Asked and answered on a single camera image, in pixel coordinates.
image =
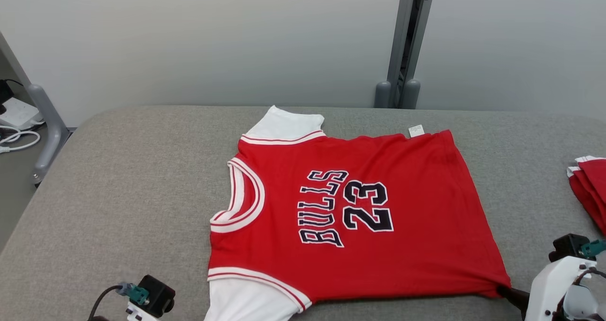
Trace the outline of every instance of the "white cable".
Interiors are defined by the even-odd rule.
[[[11,129],[11,130],[17,132],[17,133],[15,133],[15,134],[7,137],[7,138],[4,138],[3,140],[0,140],[0,145],[3,144],[3,143],[15,142],[15,141],[19,140],[19,138],[22,135],[26,135],[26,134],[36,135],[36,140],[34,140],[33,142],[30,142],[29,144],[26,144],[24,146],[18,146],[18,147],[3,147],[3,146],[0,146],[0,153],[7,153],[7,152],[10,152],[10,151],[19,151],[21,149],[25,149],[25,148],[31,147],[31,146],[37,144],[37,142],[40,141],[40,134],[38,134],[36,132],[32,132],[32,131],[23,131],[22,132],[22,131],[20,131],[17,128],[9,127],[8,125],[0,125],[0,128]]]

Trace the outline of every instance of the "gray fabric surface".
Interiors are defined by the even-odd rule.
[[[82,321],[103,289],[151,274],[177,292],[175,308],[163,320],[201,321],[208,308],[208,220],[229,201],[225,162],[236,153],[240,134],[266,110],[137,107],[82,125],[0,254],[0,320]],[[340,138],[408,135],[418,124],[426,132],[451,129],[514,287],[530,289],[557,237],[598,236],[565,169],[582,155],[606,156],[602,122],[506,112],[289,110],[323,114],[326,134]],[[597,294],[606,302],[603,291]],[[125,303],[111,294],[99,313],[122,320]],[[474,296],[325,303],[294,317],[519,319],[506,300]]]

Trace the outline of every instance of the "gray floor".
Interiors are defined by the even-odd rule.
[[[39,129],[38,133],[42,139],[36,145],[21,151],[0,153],[0,252],[36,192],[30,176],[47,138],[46,127]],[[27,144],[32,138],[33,135],[23,137],[9,146]]]

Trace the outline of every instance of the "care label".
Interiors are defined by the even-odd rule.
[[[409,128],[410,137],[417,137],[419,135],[423,135],[425,132],[423,131],[423,125],[416,125],[414,127]]]

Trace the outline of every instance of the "white partition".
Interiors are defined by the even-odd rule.
[[[417,108],[606,120],[606,0],[433,0]]]
[[[67,126],[130,105],[370,107],[399,0],[0,0]]]

